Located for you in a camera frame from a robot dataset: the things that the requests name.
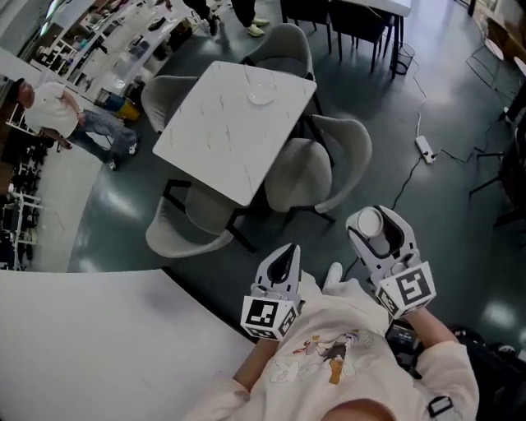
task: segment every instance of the marble tabletop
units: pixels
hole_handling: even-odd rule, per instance
[[[401,17],[407,17],[411,13],[412,0],[344,0],[361,4],[363,6],[374,7],[384,12],[393,13]]]
[[[270,91],[274,100],[254,104],[249,94],[261,90]],[[213,62],[173,115],[154,153],[248,206],[315,90],[315,82],[287,73]]]

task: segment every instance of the person's arm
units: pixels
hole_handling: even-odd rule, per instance
[[[251,391],[261,377],[266,364],[274,357],[278,345],[279,342],[277,340],[258,340],[256,346],[238,369],[233,379],[245,389]]]
[[[84,126],[85,115],[84,113],[82,113],[81,107],[79,107],[79,104],[76,102],[73,95],[70,94],[66,89],[64,89],[62,97],[60,99],[73,108],[73,111],[75,111],[76,113],[76,119],[79,121],[79,124],[81,126]]]
[[[183,421],[219,421],[230,417],[250,399],[250,391],[274,356],[279,342],[260,339],[233,378],[218,372],[205,397]]]
[[[42,132],[47,137],[50,137],[51,139],[54,139],[58,143],[62,145],[65,149],[71,149],[72,146],[69,144],[69,142],[64,139],[62,136],[60,136],[57,132],[55,132],[53,129],[50,128],[42,128]]]
[[[431,348],[433,345],[437,345],[441,342],[458,342],[457,338],[451,333],[451,331],[445,327],[444,323],[438,320],[425,308],[409,313],[405,320],[413,327],[414,331],[417,332],[418,337],[426,348]]]
[[[447,396],[462,419],[475,419],[478,385],[468,352],[450,330],[425,308],[408,314],[411,324],[426,347],[417,362],[421,383],[435,397]]]

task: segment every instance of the chair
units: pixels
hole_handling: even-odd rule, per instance
[[[187,189],[184,204],[172,196],[172,187]],[[146,230],[146,242],[154,252],[170,258],[213,252],[226,246],[233,238],[250,252],[255,252],[256,249],[238,231],[242,222],[240,216],[246,215],[248,209],[236,209],[235,206],[235,203],[205,186],[169,180],[159,199],[154,220]],[[179,212],[186,214],[197,228],[217,235],[217,238],[210,243],[201,244],[183,237],[173,223],[179,217]]]
[[[283,15],[283,23],[288,23],[287,18],[294,19],[296,26],[299,26],[298,21],[312,22],[314,30],[317,30],[316,23],[325,25],[329,54],[332,53],[329,0],[281,0],[281,14]]]
[[[373,10],[384,19],[385,26],[387,26],[387,38],[385,39],[384,56],[383,56],[385,57],[385,54],[387,53],[387,47],[389,47],[389,42],[391,41],[391,33],[393,32],[393,26],[395,25],[395,17],[391,13],[385,12],[383,10],[378,10],[378,9],[373,9]],[[402,35],[402,40],[400,41],[400,44],[403,44],[403,43],[404,43],[404,36]],[[380,56],[380,53],[381,53],[381,47],[379,48],[379,51],[378,51],[379,56]]]
[[[241,61],[241,64],[290,73],[310,81],[315,80],[307,37],[301,29],[289,23],[275,26],[265,36],[263,42]],[[316,92],[312,98],[318,113],[323,114]]]
[[[312,121],[323,136],[341,145],[348,161],[346,183],[329,198],[332,172],[327,151],[319,142],[294,138],[279,153],[265,178],[265,194],[274,211],[287,213],[286,221],[298,211],[309,211],[335,222],[325,213],[339,205],[362,178],[371,159],[371,138],[357,120],[315,115]]]
[[[495,73],[493,73],[489,68],[488,66],[486,66],[485,63],[483,63],[481,61],[480,58],[477,57],[477,53],[479,51],[481,51],[482,49],[486,48],[487,51],[490,52],[490,54],[492,55],[492,57],[496,60],[496,70],[495,70]],[[490,76],[492,77],[491,79],[491,83],[488,83],[482,76],[479,72],[477,72],[477,70],[475,70],[475,68],[471,65],[471,63],[469,62],[470,59],[473,59],[473,60],[476,60],[477,62],[479,62],[486,70],[487,72],[490,74]],[[496,78],[499,76],[499,71],[501,69],[501,64],[502,62],[504,61],[504,54],[502,53],[502,49],[499,47],[499,45],[497,45],[495,43],[495,41],[492,41],[490,39],[489,36],[484,36],[484,43],[477,49],[473,52],[473,54],[471,54],[467,59],[466,59],[466,63],[468,64],[468,66],[471,68],[471,70],[473,70],[473,72],[478,76],[478,78],[483,81],[486,85],[488,85],[490,88],[493,88],[493,86],[495,85],[495,82],[496,82]]]
[[[524,138],[518,136],[519,132],[519,130],[515,131],[514,140],[506,152],[477,155],[477,158],[498,156],[501,158],[501,166],[496,177],[483,185],[474,188],[469,192],[469,197],[490,184],[500,181],[506,196],[510,199],[515,208],[510,213],[499,216],[493,225],[494,227],[509,224],[520,219],[526,220],[526,169],[524,168],[526,147],[524,144]]]
[[[373,43],[371,73],[375,70],[376,46],[381,42],[385,29],[385,20],[370,7],[361,6],[344,0],[333,0],[329,5],[332,29],[338,33],[339,60],[342,60],[342,34],[351,35]]]
[[[191,76],[157,76],[141,94],[142,107],[154,130],[161,134],[197,82]]]

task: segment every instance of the black pants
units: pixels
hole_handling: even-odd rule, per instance
[[[201,19],[206,19],[210,14],[210,8],[206,6],[206,0],[183,0],[184,4],[194,9]],[[232,7],[241,24],[248,28],[256,16],[256,0],[232,0]]]
[[[201,19],[206,19],[210,14],[210,8],[206,6],[206,0],[183,0],[191,9],[194,9]]]
[[[241,24],[248,28],[256,16],[256,0],[232,0],[233,10]]]

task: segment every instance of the person's hand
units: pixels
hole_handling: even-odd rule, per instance
[[[81,125],[81,127],[85,126],[85,114],[84,113],[78,113],[76,115],[76,119],[79,121],[79,124]]]

